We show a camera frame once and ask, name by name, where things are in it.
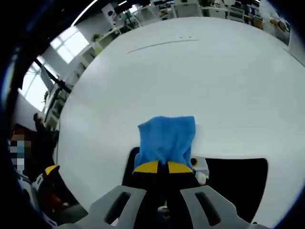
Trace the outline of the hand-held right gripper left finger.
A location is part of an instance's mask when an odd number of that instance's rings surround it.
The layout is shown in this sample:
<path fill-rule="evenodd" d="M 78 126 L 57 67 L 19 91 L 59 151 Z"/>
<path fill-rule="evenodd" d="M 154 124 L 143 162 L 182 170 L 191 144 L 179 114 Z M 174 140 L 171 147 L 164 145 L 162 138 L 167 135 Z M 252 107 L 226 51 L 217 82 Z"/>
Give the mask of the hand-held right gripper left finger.
<path fill-rule="evenodd" d="M 152 161 L 138 166 L 128 182 L 92 204 L 91 229 L 156 229 L 158 207 L 165 203 L 167 164 Z"/>

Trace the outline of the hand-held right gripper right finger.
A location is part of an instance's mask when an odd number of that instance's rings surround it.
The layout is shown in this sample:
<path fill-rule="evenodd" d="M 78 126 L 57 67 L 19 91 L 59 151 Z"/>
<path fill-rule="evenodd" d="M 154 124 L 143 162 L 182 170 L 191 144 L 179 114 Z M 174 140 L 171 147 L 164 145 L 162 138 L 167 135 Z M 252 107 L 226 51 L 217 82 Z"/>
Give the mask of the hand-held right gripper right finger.
<path fill-rule="evenodd" d="M 182 213 L 178 219 L 184 219 L 193 229 L 252 229 L 253 224 L 237 215 L 236 207 L 210 186 L 200 186 L 192 170 L 183 164 L 169 161 L 169 176 L 178 178 L 177 197 L 174 194 L 174 207 Z"/>

